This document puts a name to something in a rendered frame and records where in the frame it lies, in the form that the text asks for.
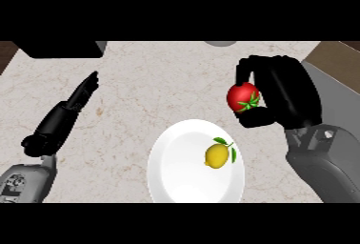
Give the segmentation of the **grey flat panel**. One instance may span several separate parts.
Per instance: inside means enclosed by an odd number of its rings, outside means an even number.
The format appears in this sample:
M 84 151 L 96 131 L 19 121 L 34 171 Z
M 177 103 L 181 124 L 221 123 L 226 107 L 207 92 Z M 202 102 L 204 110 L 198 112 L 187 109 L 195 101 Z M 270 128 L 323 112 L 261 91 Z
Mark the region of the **grey flat panel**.
M 360 140 L 360 94 L 311 63 L 302 61 L 301 64 L 314 81 L 323 123 L 342 127 Z

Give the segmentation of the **yellow lemon with leaves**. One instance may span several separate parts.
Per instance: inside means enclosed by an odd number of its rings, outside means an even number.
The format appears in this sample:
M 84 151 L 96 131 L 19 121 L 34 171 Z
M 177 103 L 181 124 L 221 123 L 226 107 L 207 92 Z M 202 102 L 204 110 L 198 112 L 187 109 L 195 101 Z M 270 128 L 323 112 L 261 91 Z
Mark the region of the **yellow lemon with leaves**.
M 226 162 L 233 163 L 238 158 L 238 152 L 233 144 L 227 143 L 221 137 L 214 138 L 215 144 L 211 145 L 205 151 L 204 164 L 212 169 L 224 166 Z

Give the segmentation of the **red tomato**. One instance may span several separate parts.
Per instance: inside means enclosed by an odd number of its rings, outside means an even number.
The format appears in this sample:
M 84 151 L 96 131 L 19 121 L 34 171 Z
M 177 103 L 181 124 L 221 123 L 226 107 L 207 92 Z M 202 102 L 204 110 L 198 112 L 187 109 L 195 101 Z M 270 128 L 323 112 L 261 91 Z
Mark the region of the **red tomato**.
M 236 113 L 258 106 L 260 93 L 255 85 L 245 82 L 241 86 L 233 85 L 227 91 L 226 102 Z

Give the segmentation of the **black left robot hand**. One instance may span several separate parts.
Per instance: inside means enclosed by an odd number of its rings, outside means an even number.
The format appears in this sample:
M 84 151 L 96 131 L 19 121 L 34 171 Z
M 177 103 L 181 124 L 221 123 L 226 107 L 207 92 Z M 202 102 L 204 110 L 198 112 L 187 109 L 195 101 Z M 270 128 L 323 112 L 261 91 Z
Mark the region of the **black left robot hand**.
M 31 157 L 58 153 L 71 134 L 78 114 L 99 88 L 99 73 L 93 71 L 75 88 L 66 101 L 61 101 L 49 111 L 34 133 L 28 135 L 21 146 Z

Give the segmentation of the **black appliance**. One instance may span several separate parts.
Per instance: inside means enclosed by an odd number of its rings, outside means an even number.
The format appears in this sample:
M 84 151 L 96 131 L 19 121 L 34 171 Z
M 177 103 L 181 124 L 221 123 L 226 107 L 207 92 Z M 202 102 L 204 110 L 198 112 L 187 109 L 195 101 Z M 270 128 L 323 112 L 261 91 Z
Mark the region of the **black appliance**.
M 102 58 L 106 41 L 18 41 L 16 46 L 35 59 Z

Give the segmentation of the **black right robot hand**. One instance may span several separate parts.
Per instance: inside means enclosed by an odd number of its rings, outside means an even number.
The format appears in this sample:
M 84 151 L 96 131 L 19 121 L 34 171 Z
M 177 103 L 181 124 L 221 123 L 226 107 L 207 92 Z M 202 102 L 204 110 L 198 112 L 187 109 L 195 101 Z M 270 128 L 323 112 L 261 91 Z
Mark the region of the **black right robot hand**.
M 249 77 L 255 79 L 266 106 L 235 114 L 245 128 L 263 127 L 277 122 L 286 130 L 292 130 L 322 123 L 316 85 L 295 58 L 286 55 L 251 55 L 242 58 L 236 66 L 236 86 L 243 85 Z

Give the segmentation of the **white plate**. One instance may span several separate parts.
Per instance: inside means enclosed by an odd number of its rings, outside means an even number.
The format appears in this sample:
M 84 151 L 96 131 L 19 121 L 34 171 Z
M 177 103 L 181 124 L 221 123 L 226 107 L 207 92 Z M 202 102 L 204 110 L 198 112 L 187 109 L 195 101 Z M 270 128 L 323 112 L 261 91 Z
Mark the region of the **white plate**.
M 224 165 L 205 165 L 205 151 L 221 138 L 230 145 Z M 189 119 L 171 125 L 153 144 L 148 160 L 148 187 L 155 202 L 239 202 L 245 165 L 236 140 L 214 123 Z

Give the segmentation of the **grey rounded object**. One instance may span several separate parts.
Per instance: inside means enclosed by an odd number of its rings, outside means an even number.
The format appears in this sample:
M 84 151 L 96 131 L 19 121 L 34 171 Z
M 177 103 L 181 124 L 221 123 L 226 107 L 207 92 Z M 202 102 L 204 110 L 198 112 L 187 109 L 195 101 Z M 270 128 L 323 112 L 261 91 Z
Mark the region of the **grey rounded object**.
M 205 43 L 208 44 L 208 45 L 211 45 L 212 47 L 229 47 L 229 46 L 232 46 L 235 43 L 236 43 L 236 41 L 205 41 Z

